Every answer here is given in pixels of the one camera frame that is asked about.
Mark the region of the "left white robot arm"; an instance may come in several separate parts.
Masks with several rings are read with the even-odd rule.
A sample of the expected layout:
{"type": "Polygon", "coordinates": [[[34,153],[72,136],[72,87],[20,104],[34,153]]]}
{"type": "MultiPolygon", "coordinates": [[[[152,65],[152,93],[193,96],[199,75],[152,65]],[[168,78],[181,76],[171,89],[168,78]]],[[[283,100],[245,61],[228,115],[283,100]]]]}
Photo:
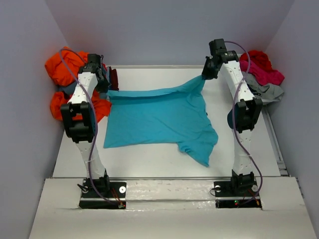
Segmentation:
{"type": "Polygon", "coordinates": [[[94,92],[106,93],[110,86],[102,69],[102,59],[98,54],[88,54],[77,75],[70,71],[76,86],[68,102],[60,107],[60,112],[66,135],[78,147],[87,170],[86,181],[80,186],[82,192],[106,200],[110,181],[96,146],[98,122],[92,100],[94,92]]]}

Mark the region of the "orange t shirt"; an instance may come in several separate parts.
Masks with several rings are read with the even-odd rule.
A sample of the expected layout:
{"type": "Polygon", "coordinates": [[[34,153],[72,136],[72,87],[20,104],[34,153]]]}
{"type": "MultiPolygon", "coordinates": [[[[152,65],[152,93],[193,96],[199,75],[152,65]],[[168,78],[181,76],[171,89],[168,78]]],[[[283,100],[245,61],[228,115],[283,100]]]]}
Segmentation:
{"type": "Polygon", "coordinates": [[[88,61],[88,53],[79,51],[76,54],[70,52],[70,48],[64,47],[62,54],[54,54],[45,62],[45,69],[58,87],[52,96],[50,110],[54,119],[62,121],[60,107],[68,103],[76,87],[76,81],[71,74],[77,75],[84,62],[88,61]]]}

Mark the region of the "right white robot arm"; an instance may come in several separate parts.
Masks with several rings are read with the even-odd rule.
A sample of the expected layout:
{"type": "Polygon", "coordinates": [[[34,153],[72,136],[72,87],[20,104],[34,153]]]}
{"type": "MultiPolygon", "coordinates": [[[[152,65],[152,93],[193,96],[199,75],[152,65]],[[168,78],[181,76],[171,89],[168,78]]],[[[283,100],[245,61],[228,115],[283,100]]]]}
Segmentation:
{"type": "Polygon", "coordinates": [[[217,197],[257,196],[259,187],[253,172],[257,165],[250,153],[252,131],[258,121],[263,102],[250,91],[235,51],[227,50],[224,39],[210,41],[202,76],[205,80],[222,76],[233,97],[227,122],[234,136],[234,164],[228,181],[215,182],[217,197]]]}

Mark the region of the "teal t shirt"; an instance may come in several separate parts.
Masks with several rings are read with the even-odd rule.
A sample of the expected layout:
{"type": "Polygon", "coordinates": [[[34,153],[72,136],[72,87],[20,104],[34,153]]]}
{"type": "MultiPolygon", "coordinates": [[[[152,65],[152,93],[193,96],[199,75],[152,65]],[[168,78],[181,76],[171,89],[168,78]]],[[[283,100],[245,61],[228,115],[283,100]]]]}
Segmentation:
{"type": "Polygon", "coordinates": [[[206,112],[204,84],[197,76],[172,88],[109,91],[112,106],[104,148],[176,143],[180,152],[209,166],[218,134],[206,112]]]}

